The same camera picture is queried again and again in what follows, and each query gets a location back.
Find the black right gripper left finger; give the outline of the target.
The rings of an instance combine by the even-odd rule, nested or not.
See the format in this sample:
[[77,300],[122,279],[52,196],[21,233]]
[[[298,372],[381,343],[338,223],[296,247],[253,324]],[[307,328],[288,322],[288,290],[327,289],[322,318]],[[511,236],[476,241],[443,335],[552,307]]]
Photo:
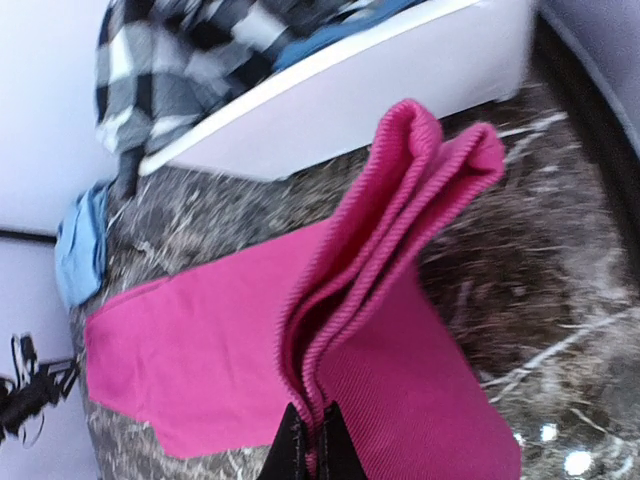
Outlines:
[[307,480],[307,429],[292,403],[289,403],[273,444],[259,473],[259,480]]

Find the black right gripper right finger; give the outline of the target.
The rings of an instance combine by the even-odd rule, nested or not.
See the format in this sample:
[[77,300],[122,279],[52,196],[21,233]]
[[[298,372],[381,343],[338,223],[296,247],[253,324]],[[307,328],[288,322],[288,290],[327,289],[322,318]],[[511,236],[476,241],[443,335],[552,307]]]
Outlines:
[[367,479],[336,402],[324,411],[317,455],[317,478],[320,480]]

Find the pink trousers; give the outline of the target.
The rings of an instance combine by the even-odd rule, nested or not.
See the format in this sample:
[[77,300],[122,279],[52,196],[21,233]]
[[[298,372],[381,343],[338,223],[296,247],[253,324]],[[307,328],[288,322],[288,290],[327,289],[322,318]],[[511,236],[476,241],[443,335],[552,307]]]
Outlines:
[[336,402],[367,479],[516,479],[521,449],[424,294],[417,257],[504,171],[493,126],[444,140],[405,100],[326,220],[112,298],[86,323],[90,399],[164,451],[271,448],[289,403],[317,478]]

